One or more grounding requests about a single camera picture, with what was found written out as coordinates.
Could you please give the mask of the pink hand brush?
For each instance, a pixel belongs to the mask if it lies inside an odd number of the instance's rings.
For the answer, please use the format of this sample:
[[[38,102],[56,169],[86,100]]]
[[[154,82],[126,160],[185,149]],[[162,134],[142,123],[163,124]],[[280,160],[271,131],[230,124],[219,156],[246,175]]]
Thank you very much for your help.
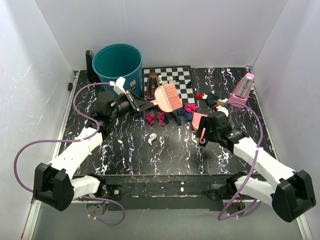
[[[159,86],[154,91],[154,97],[155,99],[150,102],[165,113],[170,113],[183,107],[182,99],[173,83]]]

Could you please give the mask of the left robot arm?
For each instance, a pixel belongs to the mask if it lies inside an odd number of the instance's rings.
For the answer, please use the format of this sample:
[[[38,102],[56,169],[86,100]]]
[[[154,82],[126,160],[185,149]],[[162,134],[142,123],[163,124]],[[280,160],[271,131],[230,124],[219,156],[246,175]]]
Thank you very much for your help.
[[[34,173],[33,197],[59,211],[72,200],[91,195],[95,200],[107,194],[106,181],[93,173],[73,178],[81,163],[110,134],[112,123],[127,113],[142,112],[153,103],[136,96],[131,90],[118,98],[110,90],[102,91],[78,138],[48,164],[40,163]]]

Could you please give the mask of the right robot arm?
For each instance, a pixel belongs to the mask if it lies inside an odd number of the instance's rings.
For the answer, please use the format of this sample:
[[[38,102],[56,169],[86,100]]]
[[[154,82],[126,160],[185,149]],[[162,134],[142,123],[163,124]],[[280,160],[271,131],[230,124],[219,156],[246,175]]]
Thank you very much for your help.
[[[200,146],[218,143],[264,178],[258,180],[239,172],[227,178],[225,186],[207,191],[208,196],[222,199],[237,199],[241,195],[252,197],[270,205],[288,223],[316,206],[311,176],[304,170],[295,171],[285,166],[263,148],[257,148],[245,131],[232,128],[224,112],[195,113],[192,127]]]

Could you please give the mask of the pink dustpan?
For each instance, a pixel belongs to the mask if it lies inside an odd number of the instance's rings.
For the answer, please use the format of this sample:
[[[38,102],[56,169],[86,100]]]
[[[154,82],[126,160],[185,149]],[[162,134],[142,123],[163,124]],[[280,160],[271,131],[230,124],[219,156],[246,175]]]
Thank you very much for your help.
[[[198,130],[198,126],[199,126],[199,122],[200,122],[200,118],[201,117],[207,117],[206,114],[202,114],[202,113],[198,113],[198,112],[195,112],[193,114],[193,119],[192,119],[192,129],[197,132]]]

